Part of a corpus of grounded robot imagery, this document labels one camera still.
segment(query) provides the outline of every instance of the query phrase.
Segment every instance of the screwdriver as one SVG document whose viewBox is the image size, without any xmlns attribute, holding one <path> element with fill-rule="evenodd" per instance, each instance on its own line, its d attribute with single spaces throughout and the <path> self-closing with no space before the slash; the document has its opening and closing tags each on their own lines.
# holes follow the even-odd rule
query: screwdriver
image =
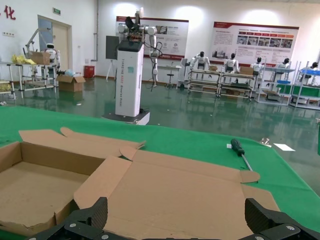
<svg viewBox="0 0 320 240">
<path fill-rule="evenodd" d="M 242 157 L 246 166 L 250 169 L 250 171 L 253 171 L 250 164 L 248 163 L 246 157 L 245 157 L 245 150 L 241 147 L 241 143 L 237 139 L 232 139 L 231 140 L 231 147 L 232 150 L 236 152 L 236 154 L 239 157 Z"/>
</svg>

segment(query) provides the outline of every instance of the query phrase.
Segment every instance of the doorway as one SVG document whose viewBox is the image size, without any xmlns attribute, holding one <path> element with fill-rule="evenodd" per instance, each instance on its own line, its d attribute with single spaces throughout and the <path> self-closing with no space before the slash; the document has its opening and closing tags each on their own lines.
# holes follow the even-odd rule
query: doorway
<svg viewBox="0 0 320 240">
<path fill-rule="evenodd" d="M 66 71 L 70 68 L 70 63 L 72 62 L 69 58 L 71 47 L 71 26 L 62 22 L 55 21 L 50 18 L 46 18 L 38 15 L 38 27 L 39 28 L 50 28 L 50 33 L 47 32 L 44 36 L 44 40 L 40 37 L 40 50 L 44 51 L 47 47 L 47 43 L 53 43 L 54 49 L 60 51 L 60 69 L 61 71 Z"/>
</svg>

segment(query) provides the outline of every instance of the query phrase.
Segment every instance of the wall sign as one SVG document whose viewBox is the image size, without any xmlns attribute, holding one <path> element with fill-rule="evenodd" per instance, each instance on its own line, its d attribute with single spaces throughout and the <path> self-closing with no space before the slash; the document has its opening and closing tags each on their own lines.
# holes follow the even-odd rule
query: wall sign
<svg viewBox="0 0 320 240">
<path fill-rule="evenodd" d="M 224 59 L 236 53 L 242 66 L 266 59 L 267 66 L 274 67 L 291 58 L 299 27 L 256 25 L 232 22 L 214 22 L 210 61 L 223 64 Z"/>
<path fill-rule="evenodd" d="M 116 17 L 115 31 L 117 35 L 118 25 L 124 24 L 125 20 L 125 16 Z M 156 41 L 162 43 L 161 51 L 163 53 L 159 57 L 160 59 L 181 60 L 185 58 L 189 30 L 188 20 L 144 17 L 140 22 L 142 25 L 157 28 Z M 145 42 L 147 45 L 150 44 L 148 36 L 145 38 Z M 145 46 L 144 57 L 149 57 L 149 52 L 150 48 Z"/>
<path fill-rule="evenodd" d="M 53 11 L 54 14 L 61 15 L 61 10 L 59 10 L 59 9 L 56 9 L 56 8 L 53 7 L 52 11 Z"/>
</svg>

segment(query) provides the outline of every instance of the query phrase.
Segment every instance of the open cardboard box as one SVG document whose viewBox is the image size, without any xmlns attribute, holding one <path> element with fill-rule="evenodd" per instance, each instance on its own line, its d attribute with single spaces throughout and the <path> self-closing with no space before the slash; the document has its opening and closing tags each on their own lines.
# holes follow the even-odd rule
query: open cardboard box
<svg viewBox="0 0 320 240">
<path fill-rule="evenodd" d="M 68 138 L 109 142 L 67 128 L 61 132 Z M 130 146 L 120 152 L 128 160 L 109 156 L 73 196 L 80 209 L 108 198 L 107 231 L 133 239 L 234 240 L 252 234 L 245 220 L 246 198 L 279 210 L 270 192 L 243 184 L 258 181 L 256 172 Z"/>
<path fill-rule="evenodd" d="M 24 236 L 61 223 L 74 192 L 108 156 L 144 144 L 106 137 L 86 141 L 52 130 L 19 133 L 23 142 L 0 148 L 0 229 Z"/>
<path fill-rule="evenodd" d="M 104 229 L 133 239 L 239 239 L 252 234 L 246 198 L 278 210 L 270 192 L 242 184 L 256 172 L 61 132 L 21 131 L 22 143 L 0 148 L 0 229 L 29 236 L 61 223 L 72 196 L 81 209 L 107 197 Z"/>
</svg>

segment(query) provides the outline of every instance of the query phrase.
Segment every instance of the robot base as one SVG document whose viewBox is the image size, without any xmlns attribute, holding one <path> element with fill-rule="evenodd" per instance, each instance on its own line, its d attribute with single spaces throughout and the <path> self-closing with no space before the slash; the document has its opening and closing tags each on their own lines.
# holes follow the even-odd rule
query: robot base
<svg viewBox="0 0 320 240">
<path fill-rule="evenodd" d="M 110 112 L 106 115 L 103 115 L 102 118 L 119 121 L 127 124 L 147 125 L 147 123 L 150 120 L 150 112 L 145 111 L 143 113 L 138 114 L 137 116 L 116 115 L 114 112 Z"/>
</svg>

